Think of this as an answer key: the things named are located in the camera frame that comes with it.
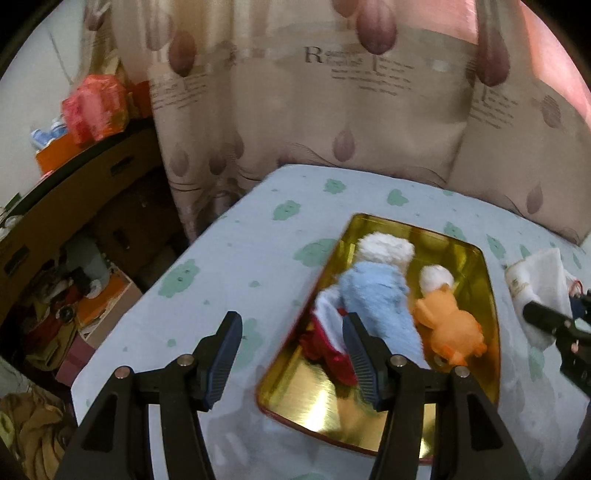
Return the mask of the orange rubber animal toy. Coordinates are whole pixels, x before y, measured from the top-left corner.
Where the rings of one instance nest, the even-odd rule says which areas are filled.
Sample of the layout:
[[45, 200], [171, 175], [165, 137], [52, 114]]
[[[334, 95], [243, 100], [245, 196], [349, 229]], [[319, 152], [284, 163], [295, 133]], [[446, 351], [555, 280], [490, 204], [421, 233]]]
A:
[[467, 366], [470, 357], [482, 357], [488, 350], [481, 324], [459, 308], [447, 284], [418, 299], [413, 316], [431, 331], [431, 350], [451, 366]]

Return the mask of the white sock ball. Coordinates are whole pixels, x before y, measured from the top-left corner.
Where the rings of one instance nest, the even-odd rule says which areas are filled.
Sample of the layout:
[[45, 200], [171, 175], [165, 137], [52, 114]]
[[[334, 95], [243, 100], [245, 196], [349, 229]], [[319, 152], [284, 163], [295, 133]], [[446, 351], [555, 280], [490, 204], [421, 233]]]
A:
[[453, 287], [454, 283], [454, 276], [441, 265], [428, 265], [420, 271], [419, 285], [424, 296], [441, 289], [444, 285]]

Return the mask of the blue towel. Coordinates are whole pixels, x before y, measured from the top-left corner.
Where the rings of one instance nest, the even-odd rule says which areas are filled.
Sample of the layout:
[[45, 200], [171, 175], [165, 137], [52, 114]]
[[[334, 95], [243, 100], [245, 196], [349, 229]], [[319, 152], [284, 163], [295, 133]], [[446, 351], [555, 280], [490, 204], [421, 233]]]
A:
[[393, 354], [430, 369], [410, 313], [409, 288], [397, 266], [356, 262], [339, 277], [339, 292], [346, 312], [356, 313], [370, 335], [381, 338]]

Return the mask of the red white garment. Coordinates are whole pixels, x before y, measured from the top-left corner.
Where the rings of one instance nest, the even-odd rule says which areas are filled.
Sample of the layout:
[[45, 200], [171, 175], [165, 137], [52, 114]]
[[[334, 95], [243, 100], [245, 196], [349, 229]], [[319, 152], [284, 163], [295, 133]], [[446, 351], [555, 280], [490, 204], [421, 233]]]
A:
[[310, 323], [301, 335], [300, 345], [304, 357], [311, 362], [321, 363], [329, 378], [353, 387], [358, 384], [358, 380], [342, 336], [342, 320], [345, 316], [346, 309], [339, 286], [335, 284], [325, 288], [315, 297], [314, 305], [308, 312]]

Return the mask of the white fluffy sock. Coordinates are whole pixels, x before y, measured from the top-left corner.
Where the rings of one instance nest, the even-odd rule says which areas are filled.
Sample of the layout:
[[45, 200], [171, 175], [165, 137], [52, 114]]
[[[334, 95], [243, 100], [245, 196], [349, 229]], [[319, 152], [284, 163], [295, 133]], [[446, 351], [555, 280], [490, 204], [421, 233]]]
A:
[[391, 234], [374, 232], [356, 243], [356, 261], [368, 261], [397, 266], [406, 273], [415, 257], [414, 245]]

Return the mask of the white sock red trim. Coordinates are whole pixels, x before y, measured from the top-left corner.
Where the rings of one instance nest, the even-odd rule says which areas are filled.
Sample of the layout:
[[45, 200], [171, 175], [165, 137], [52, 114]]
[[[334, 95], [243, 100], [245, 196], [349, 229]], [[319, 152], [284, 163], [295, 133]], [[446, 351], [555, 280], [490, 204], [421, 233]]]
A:
[[580, 280], [575, 280], [569, 289], [569, 299], [574, 320], [591, 322], [590, 291], [585, 290]]

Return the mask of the yellow cloth pile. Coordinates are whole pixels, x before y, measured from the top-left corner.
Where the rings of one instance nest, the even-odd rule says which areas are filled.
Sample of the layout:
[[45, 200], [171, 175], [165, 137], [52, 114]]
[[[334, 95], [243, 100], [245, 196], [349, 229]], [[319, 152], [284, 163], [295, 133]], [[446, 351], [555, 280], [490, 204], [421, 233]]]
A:
[[76, 425], [64, 403], [33, 386], [1, 398], [1, 439], [29, 479], [54, 479]]

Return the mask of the cardboard box with clutter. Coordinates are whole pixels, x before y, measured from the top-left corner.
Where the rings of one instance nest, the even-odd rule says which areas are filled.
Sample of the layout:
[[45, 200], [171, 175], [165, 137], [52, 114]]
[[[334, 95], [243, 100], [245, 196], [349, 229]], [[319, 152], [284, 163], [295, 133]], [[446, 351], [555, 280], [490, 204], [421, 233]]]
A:
[[109, 265], [105, 286], [82, 268], [44, 272], [45, 284], [24, 304], [26, 361], [68, 387], [142, 293]]

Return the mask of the cloud pattern tablecloth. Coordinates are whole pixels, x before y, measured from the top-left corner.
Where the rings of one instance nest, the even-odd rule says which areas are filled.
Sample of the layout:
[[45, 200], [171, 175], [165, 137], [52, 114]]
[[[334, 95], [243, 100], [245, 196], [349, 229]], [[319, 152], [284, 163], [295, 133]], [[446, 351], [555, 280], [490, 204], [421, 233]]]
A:
[[590, 435], [586, 395], [560, 372], [554, 346], [526, 334], [505, 268], [556, 247], [566, 269], [590, 279], [579, 247], [494, 205], [448, 190], [346, 169], [290, 165], [276, 170], [211, 225], [170, 274], [121, 318], [72, 387], [83, 417], [121, 365], [158, 369], [194, 349], [228, 311], [245, 337], [221, 401], [201, 419], [220, 479], [365, 479], [370, 457], [278, 424], [256, 406], [256, 384], [317, 282], [349, 219], [367, 213], [466, 240], [484, 253], [501, 334], [499, 412], [535, 479], [552, 479]]

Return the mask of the leaf pattern beige curtain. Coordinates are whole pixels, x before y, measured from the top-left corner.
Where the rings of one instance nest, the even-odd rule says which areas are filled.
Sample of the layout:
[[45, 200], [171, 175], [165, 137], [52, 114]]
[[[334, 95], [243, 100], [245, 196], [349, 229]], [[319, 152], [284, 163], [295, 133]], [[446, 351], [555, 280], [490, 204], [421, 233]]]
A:
[[189, 238], [286, 164], [589, 236], [590, 90], [522, 1], [88, 1], [82, 39], [83, 71], [147, 86]]

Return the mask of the dark wooden cabinet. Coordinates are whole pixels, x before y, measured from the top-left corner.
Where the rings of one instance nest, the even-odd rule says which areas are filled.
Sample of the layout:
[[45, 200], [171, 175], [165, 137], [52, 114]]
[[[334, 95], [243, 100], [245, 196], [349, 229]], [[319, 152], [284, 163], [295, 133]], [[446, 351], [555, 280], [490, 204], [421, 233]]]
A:
[[42, 180], [12, 210], [1, 240], [1, 314], [41, 267], [88, 228], [131, 278], [165, 247], [187, 245], [152, 120], [136, 120]]

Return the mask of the orange box on cabinet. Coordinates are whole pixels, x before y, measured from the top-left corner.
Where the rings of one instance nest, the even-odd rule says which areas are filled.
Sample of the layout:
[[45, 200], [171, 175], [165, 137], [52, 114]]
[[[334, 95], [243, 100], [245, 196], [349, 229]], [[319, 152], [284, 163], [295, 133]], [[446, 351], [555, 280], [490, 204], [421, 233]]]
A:
[[39, 150], [35, 158], [41, 173], [45, 175], [60, 168], [82, 151], [83, 149], [74, 142], [73, 136], [66, 133]]

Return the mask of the red plastic bag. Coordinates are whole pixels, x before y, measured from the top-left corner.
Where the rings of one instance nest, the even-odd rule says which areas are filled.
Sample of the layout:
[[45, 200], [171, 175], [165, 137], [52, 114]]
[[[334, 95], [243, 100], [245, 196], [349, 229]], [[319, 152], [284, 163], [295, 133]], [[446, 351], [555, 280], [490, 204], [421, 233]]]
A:
[[62, 101], [61, 113], [73, 142], [86, 147], [125, 130], [126, 90], [114, 75], [88, 75]]

